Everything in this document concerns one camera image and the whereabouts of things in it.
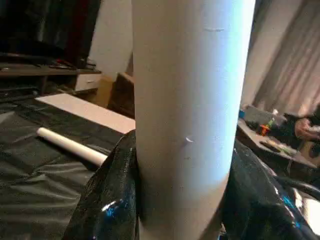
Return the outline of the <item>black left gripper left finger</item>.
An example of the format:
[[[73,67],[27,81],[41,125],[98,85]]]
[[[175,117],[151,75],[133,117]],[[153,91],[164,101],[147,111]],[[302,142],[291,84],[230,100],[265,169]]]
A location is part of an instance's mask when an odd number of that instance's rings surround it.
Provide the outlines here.
[[[64,240],[139,239],[136,132],[125,134],[85,186]]]

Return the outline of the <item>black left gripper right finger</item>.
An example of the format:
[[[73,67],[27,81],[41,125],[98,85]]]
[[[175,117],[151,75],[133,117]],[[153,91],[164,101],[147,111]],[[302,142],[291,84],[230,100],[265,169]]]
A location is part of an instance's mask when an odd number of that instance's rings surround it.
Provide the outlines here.
[[[318,240],[287,191],[259,158],[234,142],[222,223],[230,240]]]

